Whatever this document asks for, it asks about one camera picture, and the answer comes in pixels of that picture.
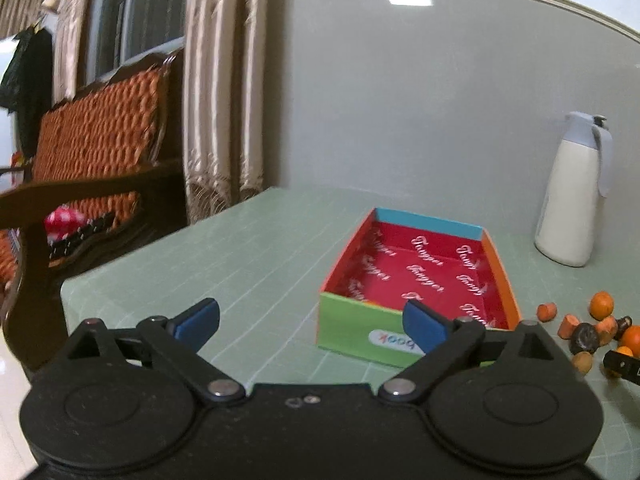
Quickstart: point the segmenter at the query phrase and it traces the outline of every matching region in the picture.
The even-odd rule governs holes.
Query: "wooden bench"
[[[67,338],[64,280],[186,225],[181,101],[182,53],[153,54],[44,115],[27,182],[0,194],[0,287],[11,282],[2,330],[27,371]],[[113,212],[115,220],[51,262],[43,220],[63,204],[90,219]],[[20,229],[18,262],[7,229]]]

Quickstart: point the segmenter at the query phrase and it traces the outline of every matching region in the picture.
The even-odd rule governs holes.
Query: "window frame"
[[[133,0],[126,0],[124,16],[123,16],[123,25],[122,25],[122,33],[120,35],[120,65],[115,67],[113,70],[105,73],[98,74],[97,70],[97,61],[98,61],[98,40],[100,37],[100,26],[103,14],[103,2],[104,0],[91,0],[89,12],[87,13],[88,19],[88,27],[87,30],[87,42],[86,42],[86,55],[85,55],[85,66],[84,66],[84,77],[81,82],[82,85],[91,84],[95,81],[106,81],[110,79],[113,74],[115,74],[119,68],[123,66],[128,66],[138,62],[148,54],[153,52],[162,52],[164,54],[169,54],[178,48],[184,47],[184,36],[179,38],[175,38],[173,40],[169,40],[165,43],[159,44],[155,47],[152,47],[140,54],[137,54],[133,57],[128,57],[129,54],[129,38],[130,38],[130,14],[132,11]]]

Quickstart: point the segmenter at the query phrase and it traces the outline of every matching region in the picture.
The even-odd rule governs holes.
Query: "table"
[[[220,304],[221,325],[199,354],[247,388],[360,381],[377,388],[397,369],[317,348],[316,309],[324,277],[366,213],[396,204],[346,190],[270,189],[65,282],[69,330],[87,317],[101,317],[110,328],[151,314],[173,317],[209,296]],[[428,214],[426,205],[412,209]],[[558,304],[558,318],[545,327],[567,354],[567,343],[555,336],[561,317],[572,312],[590,320],[589,299],[598,290],[613,295],[618,317],[640,321],[635,247],[599,251],[587,267],[572,269],[537,252],[531,236],[491,228],[490,234],[523,317],[533,318],[539,303]],[[628,480],[640,474],[640,387],[604,378],[597,369],[604,353],[598,351],[587,375],[605,413],[589,464],[607,479]]]

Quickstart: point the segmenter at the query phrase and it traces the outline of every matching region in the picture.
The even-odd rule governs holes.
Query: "white thermos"
[[[536,230],[536,247],[556,262],[587,263],[593,250],[596,209],[609,193],[613,140],[605,118],[580,112],[566,117]]]

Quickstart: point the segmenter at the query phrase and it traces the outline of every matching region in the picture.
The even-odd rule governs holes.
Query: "blue box side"
[[[468,238],[469,240],[482,240],[482,228],[477,225],[463,224],[453,220],[444,220],[395,209],[376,208],[375,211],[376,220],[379,222],[413,227],[424,231]]]

